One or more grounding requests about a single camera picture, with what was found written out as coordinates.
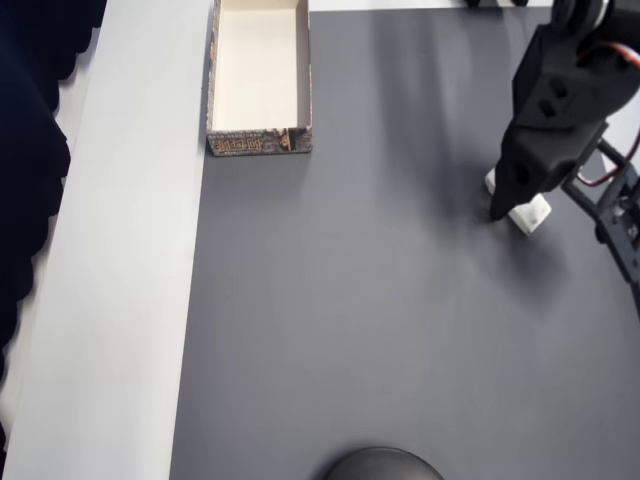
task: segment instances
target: gray mat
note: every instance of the gray mat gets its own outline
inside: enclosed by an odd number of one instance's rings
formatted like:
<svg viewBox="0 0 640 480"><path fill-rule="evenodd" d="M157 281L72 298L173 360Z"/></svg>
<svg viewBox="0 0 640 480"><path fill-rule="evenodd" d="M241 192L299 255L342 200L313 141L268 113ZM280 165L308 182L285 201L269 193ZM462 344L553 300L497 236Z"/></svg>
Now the gray mat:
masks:
<svg viewBox="0 0 640 480"><path fill-rule="evenodd" d="M447 480L640 478L640 325L593 224L559 192L528 240L486 223L547 17L312 15L313 154L206 159L173 480L366 445Z"/></svg>

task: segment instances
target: small white object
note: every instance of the small white object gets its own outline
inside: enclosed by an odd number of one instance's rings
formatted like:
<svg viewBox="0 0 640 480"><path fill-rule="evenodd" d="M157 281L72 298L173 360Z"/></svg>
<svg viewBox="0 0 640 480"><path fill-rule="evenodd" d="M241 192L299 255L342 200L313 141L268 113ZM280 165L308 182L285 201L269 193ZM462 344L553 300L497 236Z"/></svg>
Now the small white object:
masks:
<svg viewBox="0 0 640 480"><path fill-rule="evenodd" d="M492 169L484 178L489 193L493 195L496 189L496 172ZM531 235L538 228L545 218L551 213L551 205L541 194L533 197L529 203L518 205L509 212L509 217L527 236Z"/></svg>

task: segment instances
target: black fabric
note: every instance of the black fabric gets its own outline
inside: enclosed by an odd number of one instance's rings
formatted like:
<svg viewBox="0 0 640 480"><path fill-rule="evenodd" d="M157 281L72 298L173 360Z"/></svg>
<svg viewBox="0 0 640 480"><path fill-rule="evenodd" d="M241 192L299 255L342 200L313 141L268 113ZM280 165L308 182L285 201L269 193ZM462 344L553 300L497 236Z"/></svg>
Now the black fabric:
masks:
<svg viewBox="0 0 640 480"><path fill-rule="evenodd" d="M71 155L53 112L58 80L91 43L106 0L0 0L0 348L33 288L32 257L62 200ZM4 354L0 368L4 378ZM0 441L5 434L0 429ZM0 449L0 476L5 453Z"/></svg>

